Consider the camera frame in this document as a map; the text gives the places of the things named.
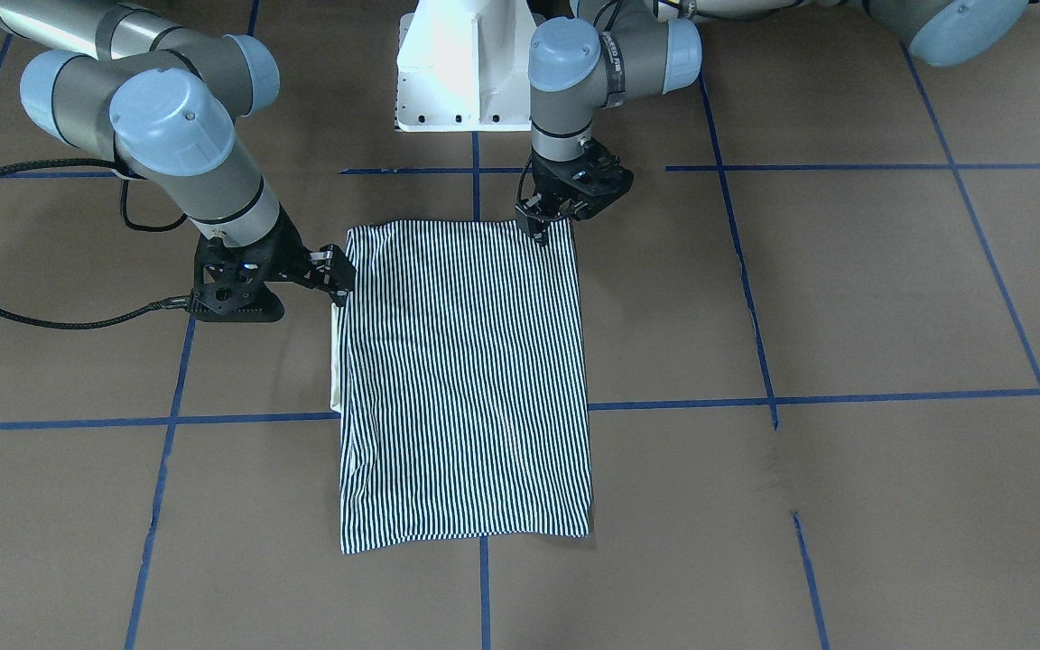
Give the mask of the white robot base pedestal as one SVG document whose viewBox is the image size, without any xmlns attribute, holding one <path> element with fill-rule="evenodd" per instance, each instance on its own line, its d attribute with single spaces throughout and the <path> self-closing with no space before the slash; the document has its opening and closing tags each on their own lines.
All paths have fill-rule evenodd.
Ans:
<svg viewBox="0 0 1040 650">
<path fill-rule="evenodd" d="M 525 1 L 417 3 L 399 20 L 396 128 L 527 132 L 528 50 L 544 20 Z"/>
</svg>

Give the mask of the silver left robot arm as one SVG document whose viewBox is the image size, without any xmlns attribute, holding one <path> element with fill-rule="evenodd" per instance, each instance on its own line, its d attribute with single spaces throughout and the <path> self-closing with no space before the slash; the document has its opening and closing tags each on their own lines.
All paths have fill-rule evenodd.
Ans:
<svg viewBox="0 0 1040 650">
<path fill-rule="evenodd" d="M 746 21 L 794 1 L 573 1 L 572 14 L 538 25 L 529 45 L 532 194 L 517 194 L 515 222 L 538 246 L 562 219 L 596 217 L 632 188 L 633 173 L 593 136 L 602 108 L 690 87 L 704 66 L 700 21 Z M 842 1 L 933 67 L 990 49 L 1024 1 Z"/>
</svg>

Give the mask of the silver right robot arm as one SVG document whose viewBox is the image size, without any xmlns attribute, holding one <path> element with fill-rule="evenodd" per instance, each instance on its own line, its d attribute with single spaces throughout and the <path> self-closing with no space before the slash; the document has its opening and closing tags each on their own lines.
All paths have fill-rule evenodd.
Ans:
<svg viewBox="0 0 1040 650">
<path fill-rule="evenodd" d="M 342 307 L 355 268 L 341 248 L 311 251 L 239 139 L 236 121 L 274 105 L 274 54 L 248 34 L 207 36 L 132 3 L 0 1 L 0 32 L 44 45 L 25 67 L 20 100 L 78 159 L 14 172 L 102 166 L 127 190 L 151 181 L 200 234 L 190 292 L 137 314 L 184 309 L 206 322 L 274 322 L 271 283 L 326 293 Z"/>
</svg>

